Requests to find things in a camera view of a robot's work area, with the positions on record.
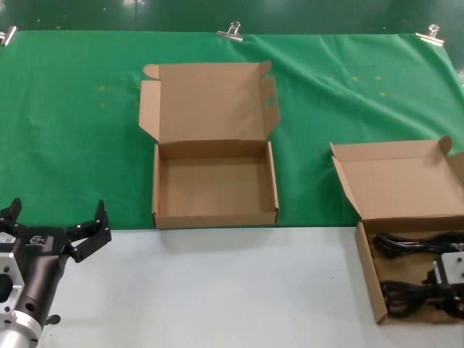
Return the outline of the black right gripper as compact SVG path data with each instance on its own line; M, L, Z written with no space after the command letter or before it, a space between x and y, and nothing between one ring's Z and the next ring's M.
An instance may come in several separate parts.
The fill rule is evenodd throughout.
M430 270L422 284L432 290L439 290L439 302L436 305L440 310L463 310L463 285L442 287L439 272Z

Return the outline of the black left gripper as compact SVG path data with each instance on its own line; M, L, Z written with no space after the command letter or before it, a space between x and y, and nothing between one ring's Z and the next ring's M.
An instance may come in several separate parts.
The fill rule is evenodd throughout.
M8 207L1 209L1 232L15 237L12 253L18 269L10 267L11 294L15 292L17 279L22 280L16 305L10 309L35 320L46 320L68 257L80 263L111 242L109 218L102 199L92 221L65 230L18 226L21 210L20 198L14 198Z

